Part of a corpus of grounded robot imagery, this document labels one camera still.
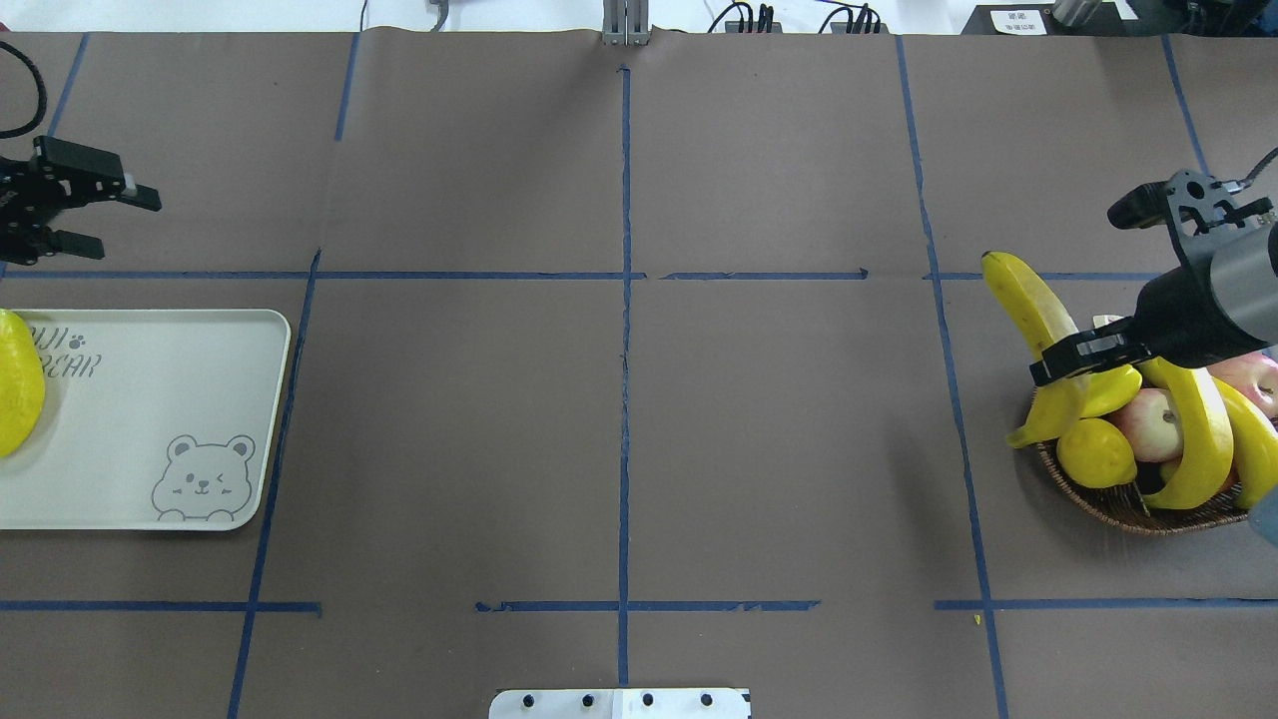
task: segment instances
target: wicker basket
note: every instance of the wicker basket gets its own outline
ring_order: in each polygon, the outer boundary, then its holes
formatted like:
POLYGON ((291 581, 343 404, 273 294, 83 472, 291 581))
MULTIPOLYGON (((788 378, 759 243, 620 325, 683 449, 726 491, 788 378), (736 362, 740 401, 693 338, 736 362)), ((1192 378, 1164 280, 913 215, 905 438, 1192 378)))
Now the wicker basket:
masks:
POLYGON ((1070 502, 1097 520, 1125 533, 1145 536, 1182 535, 1232 525, 1247 518, 1246 510, 1238 510, 1233 506, 1233 499, 1242 493, 1242 487, 1237 484, 1196 510, 1146 508, 1135 483, 1109 489, 1085 488, 1065 475, 1056 458, 1056 441, 1039 443, 1035 448, 1052 481, 1061 488, 1070 502))

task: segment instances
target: bear face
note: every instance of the bear face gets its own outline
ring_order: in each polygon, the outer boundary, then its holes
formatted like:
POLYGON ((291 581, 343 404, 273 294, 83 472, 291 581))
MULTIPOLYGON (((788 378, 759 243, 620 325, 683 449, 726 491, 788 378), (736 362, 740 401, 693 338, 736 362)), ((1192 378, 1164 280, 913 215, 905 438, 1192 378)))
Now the bear face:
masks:
POLYGON ((169 443, 169 467, 151 490, 161 520, 231 521, 253 498, 248 461, 256 446, 234 437, 226 444, 199 444, 190 435, 169 443))

